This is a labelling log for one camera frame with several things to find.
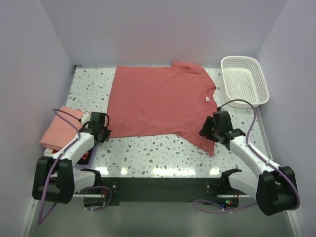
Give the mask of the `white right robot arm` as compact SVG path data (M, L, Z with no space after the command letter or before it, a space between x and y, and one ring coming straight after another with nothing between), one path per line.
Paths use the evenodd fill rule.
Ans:
M249 135L241 129L234 129L227 111L216 111L208 116L199 132L215 143L237 155L257 179L257 184L249 184L238 178L239 168L221 174L216 192L231 194L239 190L256 200L260 210L267 216L299 207L300 199L295 173L289 166L281 167L249 142Z

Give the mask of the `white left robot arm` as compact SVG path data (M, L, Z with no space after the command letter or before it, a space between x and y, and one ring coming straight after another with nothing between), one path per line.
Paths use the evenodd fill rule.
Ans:
M106 113L92 112L78 129L59 114L65 113L63 110L53 109L53 112L75 129L76 133L60 151L38 159L32 197L35 200L67 204L76 192L87 189L90 193L96 194L102 189L99 171L78 169L76 164L86 152L109 138L110 117Z

